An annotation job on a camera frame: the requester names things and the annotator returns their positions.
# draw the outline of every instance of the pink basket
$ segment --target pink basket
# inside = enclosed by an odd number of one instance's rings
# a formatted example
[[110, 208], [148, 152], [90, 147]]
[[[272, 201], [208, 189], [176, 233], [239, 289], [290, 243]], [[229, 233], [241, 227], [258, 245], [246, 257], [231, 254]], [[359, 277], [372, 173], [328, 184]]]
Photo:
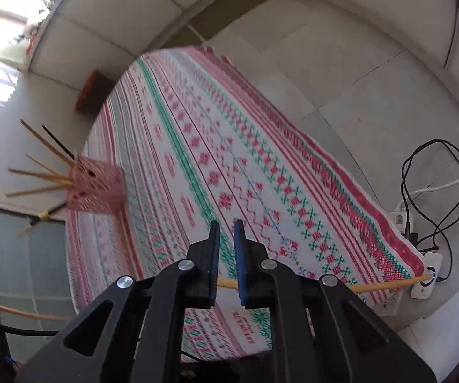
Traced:
[[76, 156], [70, 172], [74, 186], [68, 191], [68, 209], [92, 213], [117, 213], [127, 191], [123, 169], [92, 158]]

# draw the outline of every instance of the pink mesh pen holder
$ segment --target pink mesh pen holder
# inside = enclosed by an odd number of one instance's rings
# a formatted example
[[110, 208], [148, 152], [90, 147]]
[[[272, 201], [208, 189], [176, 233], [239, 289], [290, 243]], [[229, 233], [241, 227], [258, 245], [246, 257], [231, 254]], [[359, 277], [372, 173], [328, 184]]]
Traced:
[[117, 213], [127, 190], [123, 169], [117, 165], [76, 156], [70, 177], [74, 186], [67, 193], [67, 208], [91, 213]]

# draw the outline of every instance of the silver screw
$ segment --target silver screw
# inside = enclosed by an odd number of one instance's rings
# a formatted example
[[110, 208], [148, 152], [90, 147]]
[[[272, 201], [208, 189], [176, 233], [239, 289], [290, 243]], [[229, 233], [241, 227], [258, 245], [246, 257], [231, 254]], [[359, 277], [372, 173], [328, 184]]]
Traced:
[[190, 271], [194, 267], [194, 262], [189, 259], [184, 259], [178, 262], [178, 269], [180, 271]]
[[273, 269], [277, 268], [277, 262], [273, 259], [265, 259], [262, 260], [261, 266], [263, 269], [266, 269], [267, 271], [272, 271]]
[[118, 279], [118, 282], [116, 285], [118, 285], [119, 288], [124, 289], [128, 288], [133, 284], [133, 279], [129, 276], [122, 276], [120, 279]]
[[337, 278], [334, 275], [324, 275], [322, 277], [322, 283], [325, 286], [336, 286], [337, 285]]

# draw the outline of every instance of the gray floor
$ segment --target gray floor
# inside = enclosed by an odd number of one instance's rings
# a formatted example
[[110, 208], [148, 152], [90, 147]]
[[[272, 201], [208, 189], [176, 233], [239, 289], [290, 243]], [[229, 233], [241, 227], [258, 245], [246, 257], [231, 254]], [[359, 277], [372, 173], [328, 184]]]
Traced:
[[[23, 238], [27, 218], [0, 212], [0, 304], [22, 311], [74, 317], [64, 247], [64, 224], [42, 223]], [[3, 324], [27, 329], [61, 329], [64, 323], [1, 313]], [[44, 337], [8, 334], [12, 357], [25, 362], [47, 342]]]
[[[459, 105], [440, 81], [399, 43], [362, 18], [323, 0], [268, 0], [209, 42], [298, 128], [315, 138], [386, 211], [401, 199], [401, 165], [433, 138], [459, 147]], [[419, 154], [412, 191], [459, 177], [443, 147]], [[459, 187], [425, 194], [420, 208], [440, 220]], [[414, 231], [433, 232], [414, 215]], [[459, 289], [459, 224], [449, 231], [451, 278], [425, 301], [405, 293], [388, 321], [402, 329], [426, 317]], [[449, 266], [447, 247], [439, 240]]]

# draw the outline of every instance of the patterned tablecloth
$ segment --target patterned tablecloth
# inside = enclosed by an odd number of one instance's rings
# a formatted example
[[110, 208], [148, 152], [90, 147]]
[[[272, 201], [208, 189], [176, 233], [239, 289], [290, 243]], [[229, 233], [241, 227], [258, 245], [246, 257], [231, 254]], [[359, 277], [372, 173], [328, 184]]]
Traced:
[[[157, 275], [221, 226], [220, 276], [235, 278], [233, 221], [299, 275], [345, 283], [422, 275], [422, 256], [351, 175], [209, 50], [138, 58], [104, 104], [83, 153], [125, 171], [120, 214], [70, 212], [72, 295], [83, 309], [121, 275]], [[362, 294], [369, 305], [388, 292]], [[204, 359], [271, 348], [266, 309], [246, 311], [218, 289], [188, 309], [184, 350]]]

